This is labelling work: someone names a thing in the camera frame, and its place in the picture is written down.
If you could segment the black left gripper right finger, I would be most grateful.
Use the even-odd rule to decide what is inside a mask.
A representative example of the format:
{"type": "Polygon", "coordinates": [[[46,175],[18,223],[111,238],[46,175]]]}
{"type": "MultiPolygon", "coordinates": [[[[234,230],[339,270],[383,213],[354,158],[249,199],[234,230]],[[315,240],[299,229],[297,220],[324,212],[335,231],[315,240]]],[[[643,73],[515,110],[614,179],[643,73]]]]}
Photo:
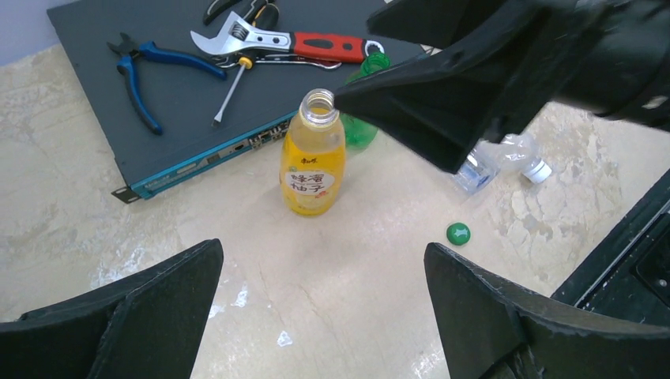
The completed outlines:
{"type": "Polygon", "coordinates": [[[669,330],[590,313],[432,242],[427,288],[452,378],[666,378],[669,330]]]}

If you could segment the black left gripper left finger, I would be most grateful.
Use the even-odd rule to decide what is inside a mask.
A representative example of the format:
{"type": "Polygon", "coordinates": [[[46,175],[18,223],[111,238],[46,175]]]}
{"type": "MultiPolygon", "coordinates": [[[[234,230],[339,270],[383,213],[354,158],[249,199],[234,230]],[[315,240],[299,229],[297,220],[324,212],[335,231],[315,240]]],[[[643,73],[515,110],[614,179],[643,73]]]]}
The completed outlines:
{"type": "Polygon", "coordinates": [[[218,239],[1,325],[4,378],[188,378],[224,252],[218,239]]]}

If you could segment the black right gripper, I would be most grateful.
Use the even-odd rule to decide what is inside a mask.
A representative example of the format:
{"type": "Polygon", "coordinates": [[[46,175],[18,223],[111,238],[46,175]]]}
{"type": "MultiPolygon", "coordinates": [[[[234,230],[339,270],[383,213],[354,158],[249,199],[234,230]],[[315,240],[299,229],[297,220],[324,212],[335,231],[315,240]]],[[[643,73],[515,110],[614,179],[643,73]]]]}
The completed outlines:
{"type": "Polygon", "coordinates": [[[668,130],[668,2],[495,1],[491,18],[493,32],[339,88],[336,108],[449,173],[551,101],[668,130]]]}

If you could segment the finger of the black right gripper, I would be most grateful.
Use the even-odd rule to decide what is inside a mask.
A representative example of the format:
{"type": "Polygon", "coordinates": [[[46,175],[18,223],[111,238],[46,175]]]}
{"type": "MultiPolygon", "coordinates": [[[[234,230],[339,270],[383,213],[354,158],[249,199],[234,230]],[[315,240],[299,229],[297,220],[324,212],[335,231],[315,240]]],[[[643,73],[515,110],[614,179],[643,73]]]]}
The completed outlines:
{"type": "Polygon", "coordinates": [[[375,36],[445,48],[483,24],[502,0],[396,0],[367,19],[375,36]]]}

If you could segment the clear bottle with label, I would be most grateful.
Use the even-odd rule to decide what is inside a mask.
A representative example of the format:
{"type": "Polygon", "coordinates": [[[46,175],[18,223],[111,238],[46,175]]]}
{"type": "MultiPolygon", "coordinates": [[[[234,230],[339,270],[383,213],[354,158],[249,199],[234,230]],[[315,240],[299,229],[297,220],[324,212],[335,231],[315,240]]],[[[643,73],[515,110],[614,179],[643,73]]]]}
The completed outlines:
{"type": "Polygon", "coordinates": [[[474,148],[453,178],[467,194],[473,195],[495,179],[499,172],[499,165],[487,152],[474,148]]]}

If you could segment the clear bottle white cap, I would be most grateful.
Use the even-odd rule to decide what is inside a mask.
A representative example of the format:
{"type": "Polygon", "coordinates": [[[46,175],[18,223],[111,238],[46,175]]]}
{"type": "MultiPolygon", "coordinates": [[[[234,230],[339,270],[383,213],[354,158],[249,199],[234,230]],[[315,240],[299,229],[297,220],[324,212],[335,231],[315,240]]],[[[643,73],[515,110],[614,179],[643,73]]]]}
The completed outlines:
{"type": "Polygon", "coordinates": [[[502,170],[518,172],[533,184],[544,182],[553,172],[530,133],[507,134],[498,144],[481,141],[479,146],[502,170]]]}

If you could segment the green bottle cap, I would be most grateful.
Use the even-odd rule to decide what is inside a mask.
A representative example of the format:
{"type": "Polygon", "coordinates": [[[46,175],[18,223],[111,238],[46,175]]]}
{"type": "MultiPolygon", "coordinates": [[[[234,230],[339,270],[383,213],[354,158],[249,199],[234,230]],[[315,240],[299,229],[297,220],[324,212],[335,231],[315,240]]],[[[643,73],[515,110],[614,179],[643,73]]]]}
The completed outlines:
{"type": "Polygon", "coordinates": [[[446,229],[447,240],[455,246],[463,246],[472,237],[470,228],[465,223],[452,223],[446,229]]]}

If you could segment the orange juice bottle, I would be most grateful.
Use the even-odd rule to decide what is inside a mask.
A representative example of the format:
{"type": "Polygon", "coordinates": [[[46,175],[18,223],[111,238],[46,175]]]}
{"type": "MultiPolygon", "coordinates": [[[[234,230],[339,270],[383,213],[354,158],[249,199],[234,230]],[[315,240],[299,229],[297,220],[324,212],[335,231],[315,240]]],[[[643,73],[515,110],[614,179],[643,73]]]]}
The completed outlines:
{"type": "Polygon", "coordinates": [[[280,154],[284,203],[301,216],[327,212],[337,199],[346,164],[344,127],[334,95],[309,91],[288,124],[280,154]]]}

